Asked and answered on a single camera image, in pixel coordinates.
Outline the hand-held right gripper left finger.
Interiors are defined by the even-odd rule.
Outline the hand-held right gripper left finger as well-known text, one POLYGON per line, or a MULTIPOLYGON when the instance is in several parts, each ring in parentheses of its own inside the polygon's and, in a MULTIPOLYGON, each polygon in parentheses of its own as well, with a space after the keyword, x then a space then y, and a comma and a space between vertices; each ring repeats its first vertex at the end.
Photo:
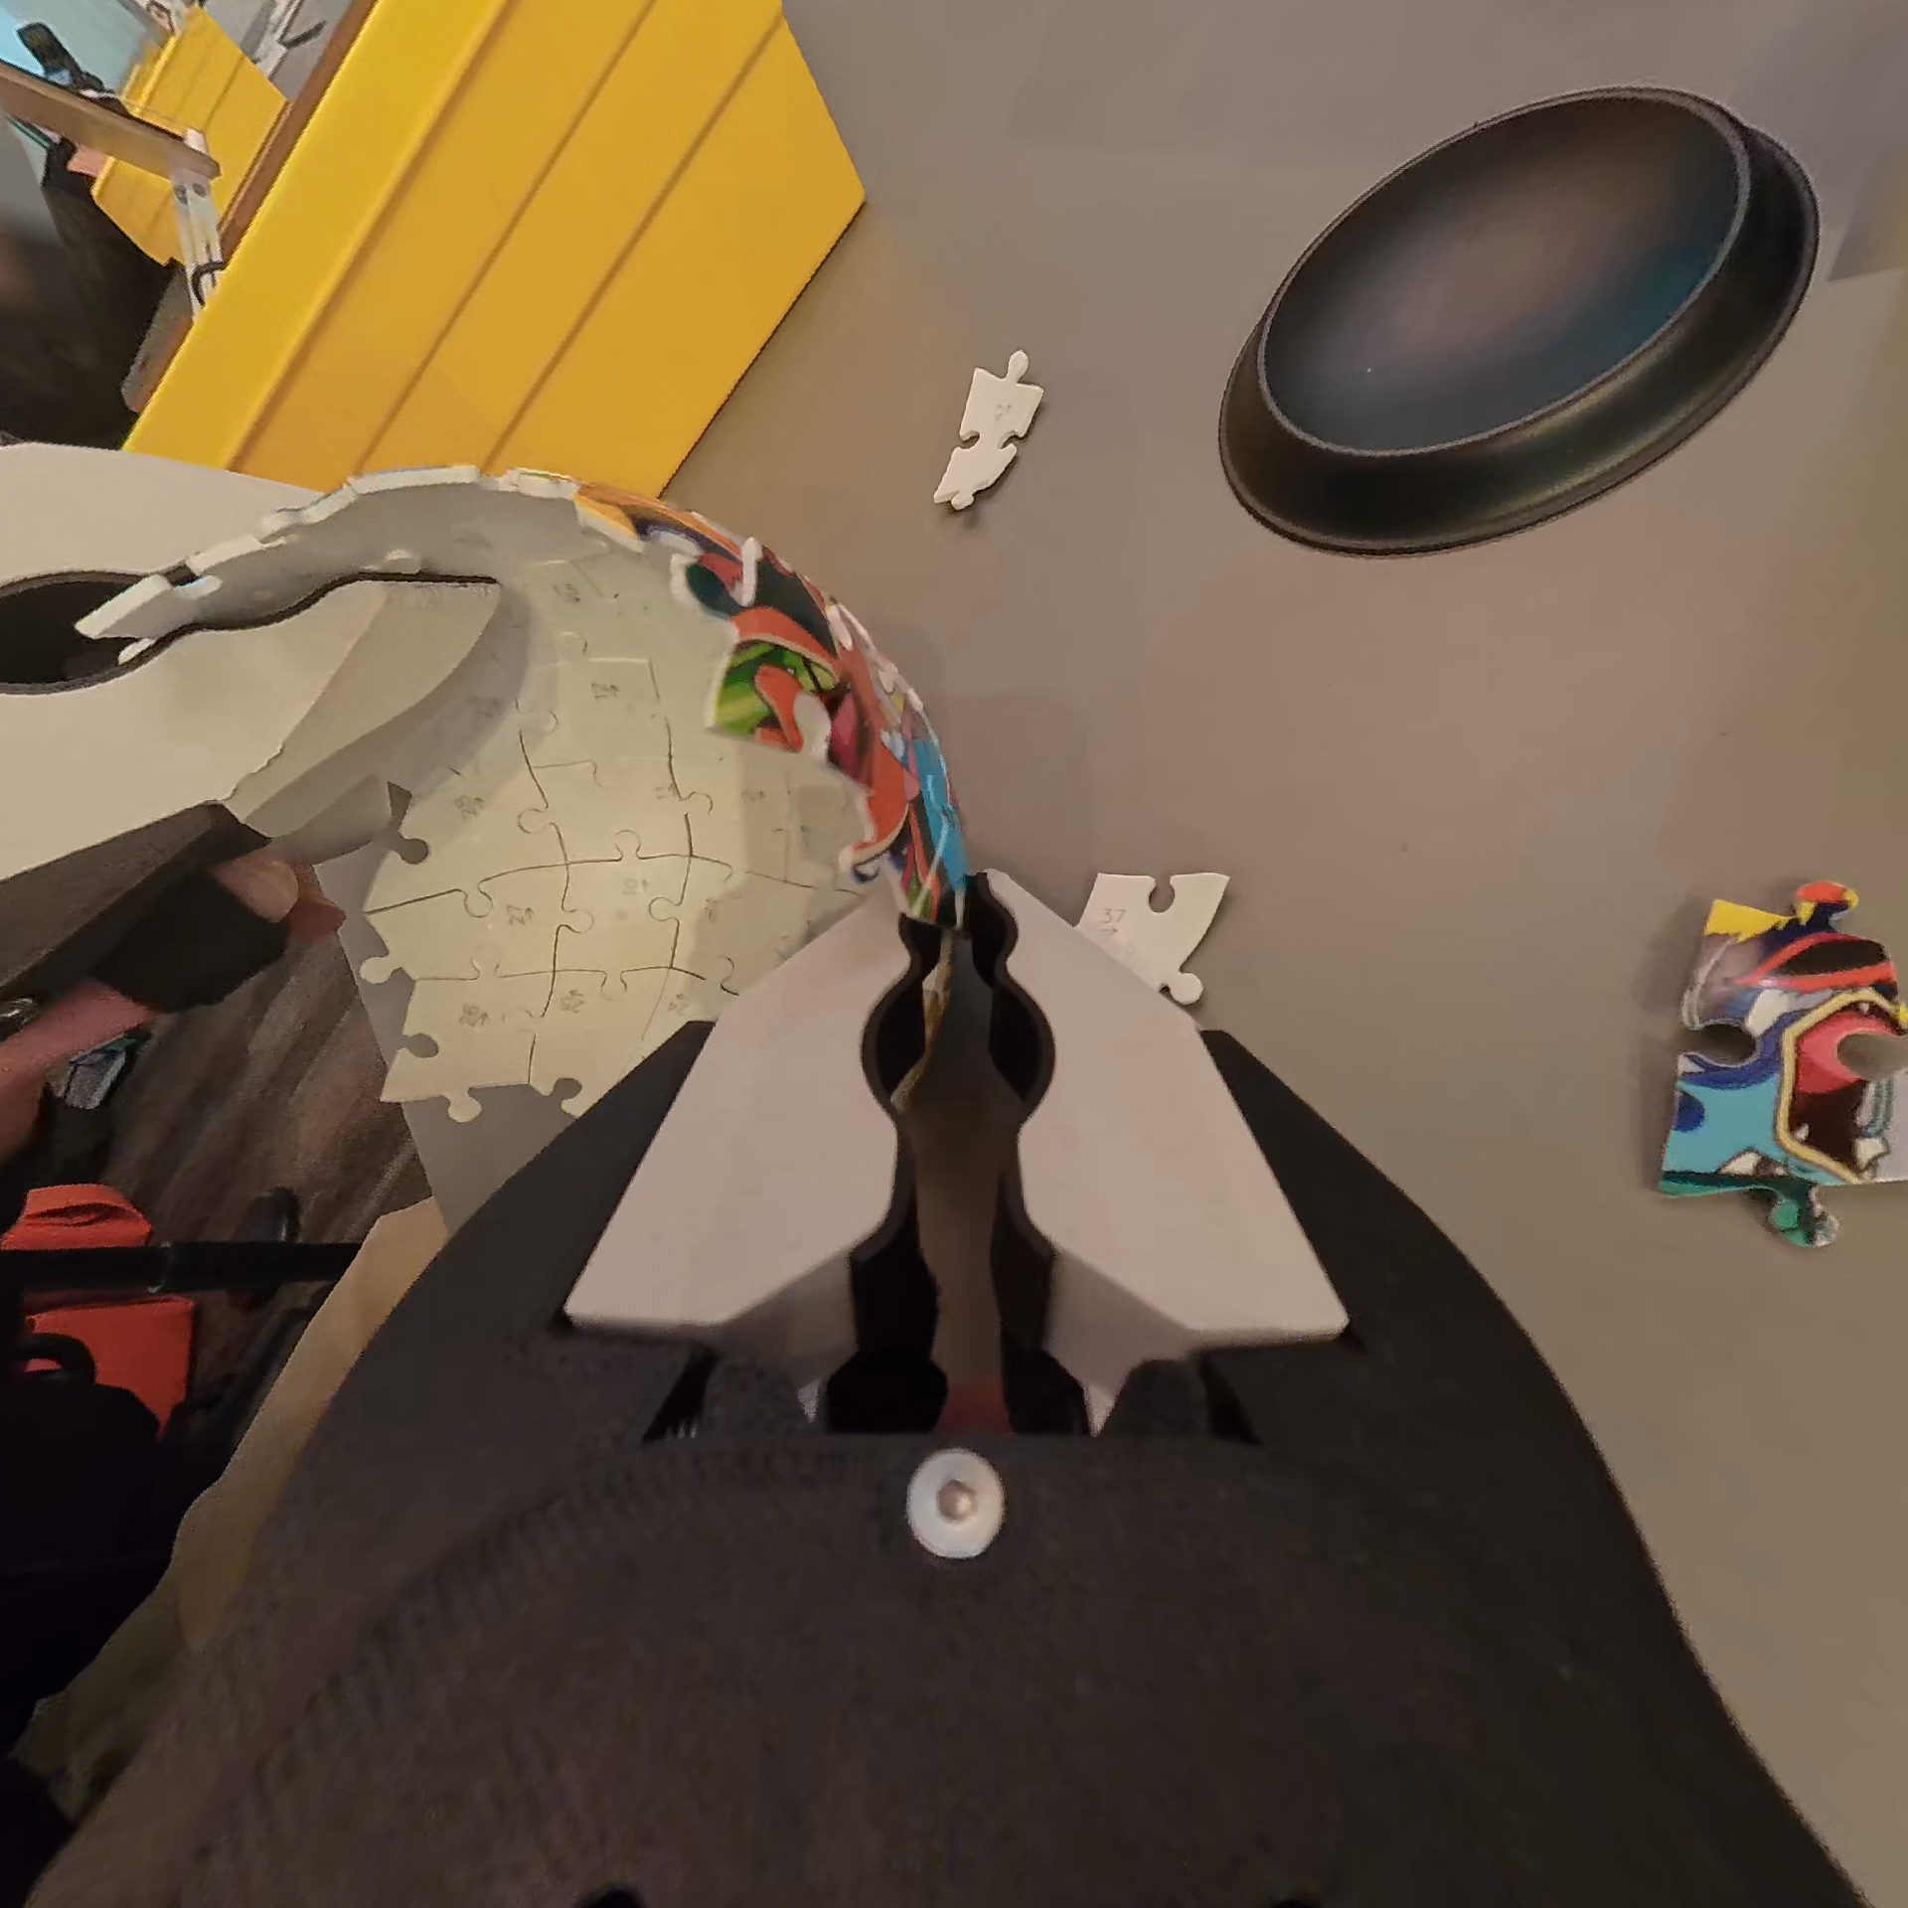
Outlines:
POLYGON ((934 1037, 943 932, 866 900, 737 996, 565 1303, 795 1383, 923 1383, 941 1322, 897 1101, 934 1037))

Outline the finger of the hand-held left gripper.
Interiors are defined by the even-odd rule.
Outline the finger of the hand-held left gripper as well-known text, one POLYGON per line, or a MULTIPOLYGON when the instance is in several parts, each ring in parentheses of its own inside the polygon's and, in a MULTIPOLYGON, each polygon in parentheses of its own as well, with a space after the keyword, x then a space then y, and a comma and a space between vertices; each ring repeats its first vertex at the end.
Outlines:
POLYGON ((492 582, 345 582, 110 678, 6 691, 4 877, 208 806, 266 836, 307 824, 368 777, 368 742, 444 687, 501 604, 492 582))
POLYGON ((243 474, 82 444, 2 451, 2 655, 114 657, 77 632, 128 584, 256 533, 313 492, 243 474))

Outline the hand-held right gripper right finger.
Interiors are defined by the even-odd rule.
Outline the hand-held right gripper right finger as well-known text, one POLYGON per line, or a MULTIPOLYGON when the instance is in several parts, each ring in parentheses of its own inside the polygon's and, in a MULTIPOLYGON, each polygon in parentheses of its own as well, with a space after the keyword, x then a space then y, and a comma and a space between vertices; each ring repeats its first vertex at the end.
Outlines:
POLYGON ((1094 1427, 1131 1374, 1331 1344, 1347 1312, 1191 1008, 1003 872, 969 893, 1019 1124, 991 1271, 1015 1427, 1094 1427))

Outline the partly built puzzle ball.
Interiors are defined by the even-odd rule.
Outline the partly built puzzle ball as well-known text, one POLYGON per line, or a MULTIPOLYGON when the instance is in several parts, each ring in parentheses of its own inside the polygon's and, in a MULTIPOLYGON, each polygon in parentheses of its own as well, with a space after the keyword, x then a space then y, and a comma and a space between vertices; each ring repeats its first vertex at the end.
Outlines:
POLYGON ((833 927, 866 888, 962 923, 966 829, 925 705, 756 538, 542 472, 389 469, 119 586, 85 651, 149 673, 346 593, 302 722, 235 813, 401 790, 368 985, 410 982, 382 1097, 456 1122, 508 1085, 570 1113, 833 927))

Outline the black round ball stand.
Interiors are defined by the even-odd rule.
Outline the black round ball stand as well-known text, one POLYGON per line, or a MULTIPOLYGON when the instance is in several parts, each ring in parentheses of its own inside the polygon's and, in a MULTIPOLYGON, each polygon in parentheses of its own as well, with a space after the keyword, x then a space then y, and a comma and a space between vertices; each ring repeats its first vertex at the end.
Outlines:
POLYGON ((1299 545, 1509 538, 1658 465, 1770 364, 1818 195, 1683 91, 1528 103, 1420 153, 1283 275, 1230 367, 1220 462, 1299 545))

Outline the person's left hand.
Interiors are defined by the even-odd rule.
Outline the person's left hand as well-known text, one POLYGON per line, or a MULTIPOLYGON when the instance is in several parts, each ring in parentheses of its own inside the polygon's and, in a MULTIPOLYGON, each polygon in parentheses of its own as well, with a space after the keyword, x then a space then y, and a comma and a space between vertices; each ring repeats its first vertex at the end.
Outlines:
POLYGON ((2 1042, 2 1159, 39 1129, 57 1065, 238 992, 297 944, 345 921, 309 866, 251 854, 187 877, 114 943, 94 973, 30 1012, 2 1042))

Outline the red fabric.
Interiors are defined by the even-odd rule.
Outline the red fabric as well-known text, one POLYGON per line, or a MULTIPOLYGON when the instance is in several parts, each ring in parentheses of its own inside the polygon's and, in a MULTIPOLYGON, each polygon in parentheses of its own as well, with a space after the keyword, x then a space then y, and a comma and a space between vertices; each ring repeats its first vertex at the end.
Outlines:
MULTIPOLYGON (((146 1248, 148 1216, 109 1182, 50 1182, 27 1193, 4 1235, 7 1251, 146 1248)), ((100 1383, 133 1395, 167 1427, 194 1372, 199 1308, 183 1296, 36 1296, 27 1328, 78 1342, 100 1383)))

